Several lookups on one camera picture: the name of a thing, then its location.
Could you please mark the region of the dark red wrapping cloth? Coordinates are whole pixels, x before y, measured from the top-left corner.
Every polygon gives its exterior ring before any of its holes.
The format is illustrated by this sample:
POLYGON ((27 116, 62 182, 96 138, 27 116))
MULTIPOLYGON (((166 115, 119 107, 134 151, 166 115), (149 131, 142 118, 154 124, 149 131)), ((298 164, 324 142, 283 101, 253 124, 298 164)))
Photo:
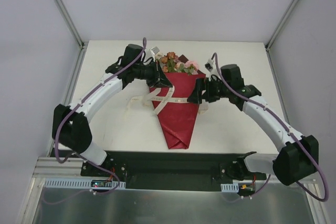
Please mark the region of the dark red wrapping cloth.
MULTIPOLYGON (((178 56, 178 62, 186 63, 188 59, 184 56, 178 56)), ((196 75, 188 75, 187 73, 172 72, 165 73, 173 87, 175 98, 188 98, 194 87, 196 79, 205 78, 206 75, 200 71, 196 75)), ((159 96, 167 94, 168 88, 161 88, 159 96)), ((149 88, 149 92, 155 90, 154 87, 149 88)), ((154 109, 158 106, 158 102, 152 102, 154 109)), ((188 149, 190 146, 196 118, 199 112, 199 105, 193 103, 187 104, 171 104, 169 103, 164 110, 157 115, 159 123, 169 149, 188 149)))

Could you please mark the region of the small pink rose stem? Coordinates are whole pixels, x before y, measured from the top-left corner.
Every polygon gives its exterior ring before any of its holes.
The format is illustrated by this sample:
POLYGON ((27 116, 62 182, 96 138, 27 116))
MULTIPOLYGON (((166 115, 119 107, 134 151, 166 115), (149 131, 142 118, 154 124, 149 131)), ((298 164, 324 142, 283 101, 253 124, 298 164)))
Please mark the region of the small pink rose stem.
POLYGON ((186 63, 183 63, 183 62, 179 61, 175 65, 174 69, 177 72, 187 73, 188 75, 196 75, 196 74, 198 74, 199 66, 198 66, 198 63, 196 61, 188 60, 186 63))

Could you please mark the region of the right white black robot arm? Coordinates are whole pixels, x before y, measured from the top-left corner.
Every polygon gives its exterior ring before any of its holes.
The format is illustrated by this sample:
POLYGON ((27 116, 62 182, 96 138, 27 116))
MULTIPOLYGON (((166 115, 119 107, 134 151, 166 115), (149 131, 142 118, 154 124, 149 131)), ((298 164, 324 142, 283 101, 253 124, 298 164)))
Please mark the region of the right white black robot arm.
POLYGON ((214 63, 209 60, 205 68, 211 75, 196 80, 188 102, 212 103, 227 98, 258 124, 278 151, 275 158, 254 151, 237 157, 226 168, 230 178, 243 180, 250 178, 254 173, 271 174, 289 186, 317 172, 317 139, 312 135, 304 136, 273 112, 261 92, 254 85, 244 83, 238 65, 224 65, 218 72, 214 63))

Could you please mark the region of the orange brown rose stem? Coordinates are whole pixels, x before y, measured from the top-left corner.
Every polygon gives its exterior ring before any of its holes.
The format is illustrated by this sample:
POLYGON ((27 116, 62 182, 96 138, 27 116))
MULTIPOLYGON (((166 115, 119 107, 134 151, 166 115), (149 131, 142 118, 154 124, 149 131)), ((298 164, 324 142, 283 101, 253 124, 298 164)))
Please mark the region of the orange brown rose stem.
POLYGON ((168 52, 159 59, 160 66, 164 73, 177 72, 178 56, 175 52, 168 52))

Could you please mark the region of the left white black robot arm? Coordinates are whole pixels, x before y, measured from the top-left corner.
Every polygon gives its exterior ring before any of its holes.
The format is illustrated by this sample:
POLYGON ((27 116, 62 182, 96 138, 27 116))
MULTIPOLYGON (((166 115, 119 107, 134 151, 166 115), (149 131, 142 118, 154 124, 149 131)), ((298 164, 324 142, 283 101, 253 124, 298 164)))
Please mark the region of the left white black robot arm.
POLYGON ((80 99, 69 105, 59 104, 54 109, 52 138, 57 161, 59 145, 71 149, 84 160, 93 163, 99 176, 110 173, 108 154, 92 140, 90 121, 100 108, 135 79, 145 80, 149 87, 170 88, 172 84, 159 64, 162 56, 158 47, 146 50, 145 45, 129 44, 122 56, 108 66, 98 83, 80 99))

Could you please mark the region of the white rose stem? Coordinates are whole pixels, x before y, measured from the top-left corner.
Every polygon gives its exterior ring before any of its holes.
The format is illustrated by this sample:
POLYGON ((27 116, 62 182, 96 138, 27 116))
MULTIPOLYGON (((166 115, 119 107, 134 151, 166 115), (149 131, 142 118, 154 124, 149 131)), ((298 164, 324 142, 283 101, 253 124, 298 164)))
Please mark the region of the white rose stem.
POLYGON ((162 63, 162 58, 164 57, 164 55, 162 53, 158 53, 155 55, 155 59, 156 61, 158 61, 159 63, 162 63))

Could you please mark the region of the cream printed ribbon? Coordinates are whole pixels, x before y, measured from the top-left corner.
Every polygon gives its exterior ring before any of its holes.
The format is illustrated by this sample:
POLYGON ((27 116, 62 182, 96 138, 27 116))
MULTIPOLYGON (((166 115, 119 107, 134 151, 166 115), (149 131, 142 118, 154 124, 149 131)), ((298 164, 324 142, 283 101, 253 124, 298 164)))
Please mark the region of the cream printed ribbon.
POLYGON ((175 98, 173 97, 173 94, 175 93, 175 88, 168 88, 167 94, 164 96, 159 96, 159 93, 161 92, 161 88, 155 88, 152 92, 146 94, 146 95, 140 95, 135 96, 130 99, 126 106, 126 110, 124 113, 124 118, 126 118, 131 111, 132 103, 133 102, 141 102, 142 106, 150 107, 152 105, 152 102, 158 102, 158 106, 154 109, 153 113, 156 115, 159 115, 164 108, 169 104, 187 104, 187 98, 175 98))

